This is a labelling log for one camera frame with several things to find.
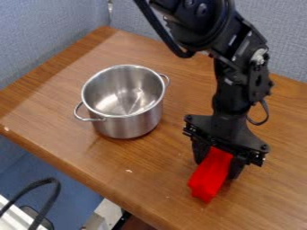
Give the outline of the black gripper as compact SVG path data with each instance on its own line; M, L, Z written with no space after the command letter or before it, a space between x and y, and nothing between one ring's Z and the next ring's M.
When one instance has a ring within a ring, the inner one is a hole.
M246 116L185 115L183 133L191 138L195 163L201 164L209 147L235 158L230 161L228 179L235 180L246 164L262 166L268 144L248 129Z

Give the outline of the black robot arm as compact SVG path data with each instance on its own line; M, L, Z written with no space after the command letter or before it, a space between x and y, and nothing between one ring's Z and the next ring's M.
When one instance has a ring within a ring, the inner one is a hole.
M191 58L204 51L213 59L217 89L213 113L184 116L183 133L191 138L195 161L208 158L212 147L231 154L228 177L239 177L246 165L260 166L268 144L248 129L263 121L250 109L267 106L274 82L268 73L266 37L242 17L235 0L133 0L172 53Z

